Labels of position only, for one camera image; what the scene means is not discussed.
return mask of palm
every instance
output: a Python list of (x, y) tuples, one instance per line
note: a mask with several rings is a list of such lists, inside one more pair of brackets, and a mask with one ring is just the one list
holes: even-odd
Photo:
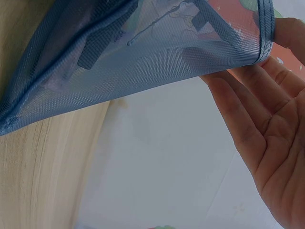
[[(305, 24), (277, 19), (275, 25), (275, 42), (305, 64)], [(305, 229), (305, 82), (273, 58), (233, 73), (202, 79), (275, 219)]]
[(264, 156), (254, 175), (275, 219), (287, 228), (305, 225), (305, 92), (274, 115), (264, 136)]

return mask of blue mesh bag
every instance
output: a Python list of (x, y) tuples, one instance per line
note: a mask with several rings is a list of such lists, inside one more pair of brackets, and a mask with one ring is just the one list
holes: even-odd
[(271, 0), (56, 0), (0, 103), (0, 135), (175, 81), (263, 61)]

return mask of white wall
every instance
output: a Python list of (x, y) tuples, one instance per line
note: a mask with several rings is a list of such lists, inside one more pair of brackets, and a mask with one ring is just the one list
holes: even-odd
[(112, 103), (80, 222), (97, 229), (275, 225), (199, 78)]

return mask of wooden surface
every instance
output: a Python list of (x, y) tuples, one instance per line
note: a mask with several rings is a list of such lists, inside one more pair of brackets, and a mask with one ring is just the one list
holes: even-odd
[[(0, 0), (0, 97), (54, 0)], [(73, 227), (108, 103), (0, 137), (0, 229)]]

